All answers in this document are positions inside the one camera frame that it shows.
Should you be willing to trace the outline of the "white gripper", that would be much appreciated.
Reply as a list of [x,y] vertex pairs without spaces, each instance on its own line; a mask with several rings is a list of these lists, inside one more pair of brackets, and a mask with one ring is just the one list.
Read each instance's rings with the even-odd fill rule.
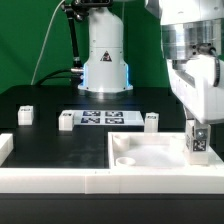
[[187,121],[202,124],[224,123],[224,62],[220,61],[220,81],[214,87],[215,58],[199,55],[185,64],[185,70],[174,70],[167,61],[173,93],[182,102]]

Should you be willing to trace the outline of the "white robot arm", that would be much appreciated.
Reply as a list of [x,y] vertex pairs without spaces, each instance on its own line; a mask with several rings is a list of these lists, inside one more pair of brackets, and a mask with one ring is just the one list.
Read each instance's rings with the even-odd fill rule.
[[79,89],[90,94],[130,90],[123,41],[135,70],[167,73],[173,93],[200,123],[224,121],[222,21],[224,0],[145,0],[141,16],[123,31],[107,8],[89,16],[89,58]]

